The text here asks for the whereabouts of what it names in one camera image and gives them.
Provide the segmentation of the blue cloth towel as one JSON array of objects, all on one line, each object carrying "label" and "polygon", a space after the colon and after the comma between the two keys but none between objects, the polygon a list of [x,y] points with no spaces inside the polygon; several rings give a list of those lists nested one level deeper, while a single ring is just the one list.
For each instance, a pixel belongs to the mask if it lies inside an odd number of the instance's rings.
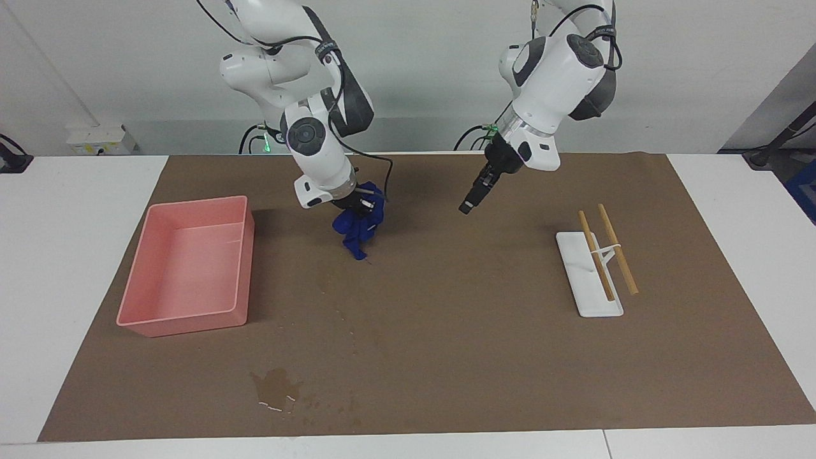
[{"label": "blue cloth towel", "polygon": [[375,236],[379,225],[384,222],[386,205],[383,192],[373,181],[364,182],[360,187],[364,191],[372,192],[372,194],[362,194],[365,201],[369,201],[372,205],[372,207],[365,207],[370,212],[359,215],[353,209],[345,209],[332,222],[332,229],[343,236],[342,244],[358,261],[367,258],[367,253],[362,250],[362,244],[370,241]]}]

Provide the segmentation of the white towel rack base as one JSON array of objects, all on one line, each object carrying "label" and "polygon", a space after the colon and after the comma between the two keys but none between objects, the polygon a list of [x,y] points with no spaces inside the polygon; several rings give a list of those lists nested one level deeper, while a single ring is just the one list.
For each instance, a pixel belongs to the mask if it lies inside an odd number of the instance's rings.
[{"label": "white towel rack base", "polygon": [[614,300],[607,300],[583,233],[578,231],[558,232],[555,238],[579,315],[581,317],[623,316],[623,305],[608,268],[609,262],[615,257],[612,244],[599,250],[604,262],[604,270],[608,273],[615,295]]}]

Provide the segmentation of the water puddle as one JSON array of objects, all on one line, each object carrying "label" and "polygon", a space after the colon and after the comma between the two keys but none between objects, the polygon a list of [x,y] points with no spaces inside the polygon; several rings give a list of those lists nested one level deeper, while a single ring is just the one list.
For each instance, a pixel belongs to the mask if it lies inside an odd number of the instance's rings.
[{"label": "water puddle", "polygon": [[286,369],[273,368],[259,374],[250,373],[258,404],[274,412],[291,412],[300,398],[303,381],[290,377]]}]

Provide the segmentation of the wooden rack rod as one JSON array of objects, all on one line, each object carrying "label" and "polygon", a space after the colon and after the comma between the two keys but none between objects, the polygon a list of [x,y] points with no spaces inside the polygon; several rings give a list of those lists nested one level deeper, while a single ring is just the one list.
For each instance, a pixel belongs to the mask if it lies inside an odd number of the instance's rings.
[{"label": "wooden rack rod", "polygon": [[627,285],[627,288],[629,289],[629,293],[631,295],[637,295],[638,293],[640,293],[640,290],[638,288],[638,285],[636,284],[636,280],[634,279],[632,271],[630,270],[629,261],[627,261],[625,253],[623,251],[623,246],[620,243],[620,239],[616,235],[614,226],[610,221],[606,207],[602,203],[598,203],[597,208],[601,215],[601,220],[603,221],[604,224],[604,230],[606,230],[606,234],[609,238],[609,241],[613,246],[615,258],[617,258],[618,266],[620,267],[624,282]]},{"label": "wooden rack rod", "polygon": [[604,270],[604,262],[599,252],[600,248],[595,243],[594,234],[590,230],[589,223],[584,211],[579,210],[578,217],[585,242],[586,244],[588,244],[589,253],[592,258],[592,261],[594,262],[595,271],[597,271],[597,274],[599,276],[601,287],[604,290],[606,299],[614,300],[615,299],[614,291],[612,290],[612,284],[610,282],[608,273]]}]

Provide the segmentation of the brown table mat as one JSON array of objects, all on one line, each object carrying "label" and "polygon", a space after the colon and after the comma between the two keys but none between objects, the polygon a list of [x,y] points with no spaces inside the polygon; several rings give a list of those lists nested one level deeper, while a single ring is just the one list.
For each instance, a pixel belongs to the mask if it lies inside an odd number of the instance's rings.
[{"label": "brown table mat", "polygon": [[[117,325],[138,236],[39,441],[641,429],[816,423],[816,410],[664,155],[565,155],[458,211],[484,161],[395,159],[356,261],[332,206],[296,203],[287,157],[177,156],[149,203],[245,196],[256,232],[245,325],[160,338]],[[581,317],[558,232],[611,245],[620,317]],[[303,381],[291,412],[250,373]]]}]

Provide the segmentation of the pink plastic bin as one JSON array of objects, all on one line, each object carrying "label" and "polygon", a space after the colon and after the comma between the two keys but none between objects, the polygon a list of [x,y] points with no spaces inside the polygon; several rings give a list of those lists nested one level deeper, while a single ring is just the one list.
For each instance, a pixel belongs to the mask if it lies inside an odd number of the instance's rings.
[{"label": "pink plastic bin", "polygon": [[117,325],[145,337],[244,325],[255,229],[242,195],[151,205]]}]

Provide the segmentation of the white power strip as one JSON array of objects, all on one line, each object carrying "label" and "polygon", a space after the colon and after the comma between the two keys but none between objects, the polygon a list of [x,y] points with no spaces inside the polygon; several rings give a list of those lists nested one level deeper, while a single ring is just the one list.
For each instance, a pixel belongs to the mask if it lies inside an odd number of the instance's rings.
[{"label": "white power strip", "polygon": [[140,150],[123,124],[73,129],[65,143],[79,155],[132,155]]}]

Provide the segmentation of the black metal stand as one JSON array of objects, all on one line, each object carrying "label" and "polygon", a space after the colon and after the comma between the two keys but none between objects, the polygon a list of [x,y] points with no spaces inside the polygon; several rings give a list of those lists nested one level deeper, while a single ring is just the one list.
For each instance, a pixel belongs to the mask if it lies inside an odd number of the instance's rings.
[{"label": "black metal stand", "polygon": [[804,136],[816,128],[816,101],[808,105],[787,127],[771,142],[747,149],[720,149],[717,154],[739,154],[753,170],[767,171],[771,169],[770,159],[775,157],[781,148],[793,139]]}]

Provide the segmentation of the black clamp mount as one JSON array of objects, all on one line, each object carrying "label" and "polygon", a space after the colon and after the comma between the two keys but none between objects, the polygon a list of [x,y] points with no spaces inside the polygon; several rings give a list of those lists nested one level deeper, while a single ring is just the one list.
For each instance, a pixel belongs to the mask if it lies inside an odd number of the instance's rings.
[{"label": "black clamp mount", "polygon": [[28,154],[11,137],[0,133],[0,174],[23,173],[32,163],[33,155]]}]

